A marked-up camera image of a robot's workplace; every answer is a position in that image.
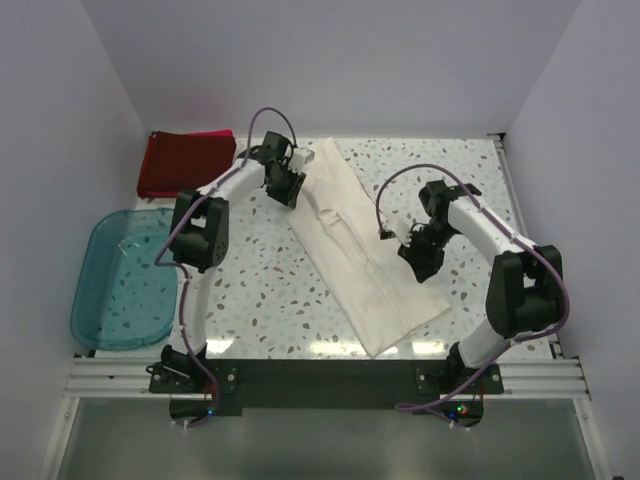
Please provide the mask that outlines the white t-shirt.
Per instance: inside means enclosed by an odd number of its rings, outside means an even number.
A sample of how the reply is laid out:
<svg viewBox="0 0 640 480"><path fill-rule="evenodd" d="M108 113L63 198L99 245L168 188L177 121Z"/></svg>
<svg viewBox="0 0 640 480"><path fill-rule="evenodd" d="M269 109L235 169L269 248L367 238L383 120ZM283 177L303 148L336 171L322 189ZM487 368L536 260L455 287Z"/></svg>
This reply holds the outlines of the white t-shirt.
<svg viewBox="0 0 640 480"><path fill-rule="evenodd" d="M396 240L380 240L375 206L333 139L315 157L287 222L349 320L376 357L450 308L437 282L418 283Z"/></svg>

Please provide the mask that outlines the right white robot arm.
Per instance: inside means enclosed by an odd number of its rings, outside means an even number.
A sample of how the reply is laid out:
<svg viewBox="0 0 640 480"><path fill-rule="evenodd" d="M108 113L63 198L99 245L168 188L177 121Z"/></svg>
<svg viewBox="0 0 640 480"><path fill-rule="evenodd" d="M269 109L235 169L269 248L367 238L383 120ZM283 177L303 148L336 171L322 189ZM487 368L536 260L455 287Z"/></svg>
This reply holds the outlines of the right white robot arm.
<svg viewBox="0 0 640 480"><path fill-rule="evenodd" d="M446 359L446 382L459 393L476 386L480 369L510 346L542 337L550 327L563 325L568 316L559 250L521 237L480 201L479 193L471 184L427 183L419 199L430 220L410 228L398 249L420 283L438 273L445 247L456 235L466 237L491 267L485 319L450 348Z"/></svg>

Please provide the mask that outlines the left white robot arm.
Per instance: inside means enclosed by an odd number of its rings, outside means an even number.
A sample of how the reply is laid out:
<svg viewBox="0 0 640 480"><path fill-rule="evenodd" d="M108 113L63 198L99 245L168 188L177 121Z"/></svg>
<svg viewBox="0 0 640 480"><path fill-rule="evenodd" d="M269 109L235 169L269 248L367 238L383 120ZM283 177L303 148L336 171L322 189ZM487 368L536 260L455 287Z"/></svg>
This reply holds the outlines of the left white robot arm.
<svg viewBox="0 0 640 480"><path fill-rule="evenodd" d="M294 209L306 179L308 156L296 141L269 131L261 144L246 149L220 177L176 197L167 244L169 265L177 269L178 294L172 330L161 359L173 370L173 382L185 392L200 390L207 368L193 357L206 356L208 296L216 267L230 246L230 213L259 189L272 200Z"/></svg>

